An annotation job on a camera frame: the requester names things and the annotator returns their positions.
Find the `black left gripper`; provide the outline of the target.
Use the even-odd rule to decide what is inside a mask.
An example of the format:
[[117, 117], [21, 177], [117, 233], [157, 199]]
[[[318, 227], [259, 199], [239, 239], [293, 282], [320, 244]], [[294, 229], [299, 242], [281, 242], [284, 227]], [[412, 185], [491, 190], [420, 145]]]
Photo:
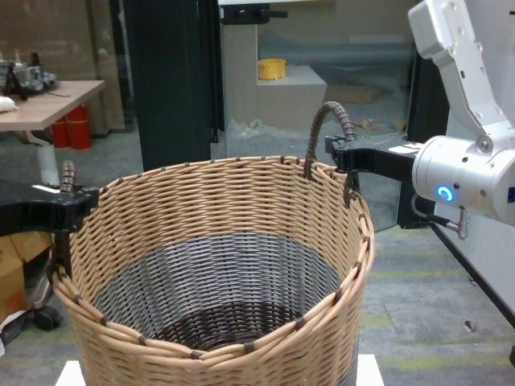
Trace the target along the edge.
[[[99, 189], [83, 188], [62, 193], [60, 203], [63, 232], [76, 232], [98, 206]], [[60, 191], [26, 183], [1, 184], [1, 235], [25, 231], [54, 231]]]

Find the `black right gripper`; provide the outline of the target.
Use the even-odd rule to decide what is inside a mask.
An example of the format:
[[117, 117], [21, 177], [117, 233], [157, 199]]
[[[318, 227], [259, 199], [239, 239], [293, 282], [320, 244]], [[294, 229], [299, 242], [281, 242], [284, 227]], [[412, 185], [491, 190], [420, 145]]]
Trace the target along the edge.
[[341, 136], [324, 138], [326, 151], [340, 172], [367, 172], [397, 181], [411, 181], [418, 145], [410, 142], [346, 142]]

